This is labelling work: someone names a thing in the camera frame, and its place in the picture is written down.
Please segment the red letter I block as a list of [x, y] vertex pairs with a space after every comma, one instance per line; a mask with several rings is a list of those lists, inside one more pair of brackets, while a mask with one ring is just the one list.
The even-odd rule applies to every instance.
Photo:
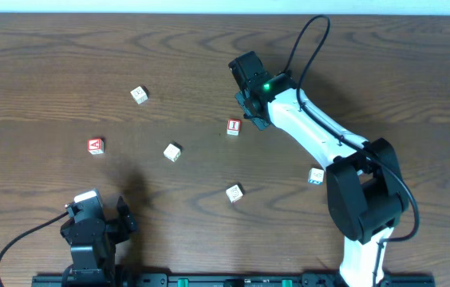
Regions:
[[237, 136], [240, 132], [241, 121], [229, 119], [227, 122], [227, 134], [230, 136]]

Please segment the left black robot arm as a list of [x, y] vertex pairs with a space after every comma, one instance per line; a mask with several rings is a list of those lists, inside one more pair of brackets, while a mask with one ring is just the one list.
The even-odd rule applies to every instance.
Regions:
[[65, 205], [69, 220], [60, 229], [73, 264], [62, 276], [64, 286], [134, 286], [134, 276], [116, 263], [116, 246], [137, 231], [127, 203], [118, 198], [117, 217], [105, 217], [101, 196], [88, 191]]

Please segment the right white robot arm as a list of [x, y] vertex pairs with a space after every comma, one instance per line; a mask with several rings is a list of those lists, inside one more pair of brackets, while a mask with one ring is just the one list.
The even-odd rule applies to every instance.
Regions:
[[397, 155], [335, 122], [287, 74], [272, 76], [255, 52], [228, 65], [244, 116], [258, 129], [275, 126], [302, 145], [326, 172], [327, 206], [345, 237], [339, 269], [348, 286], [376, 286], [383, 278], [385, 247], [409, 206]]

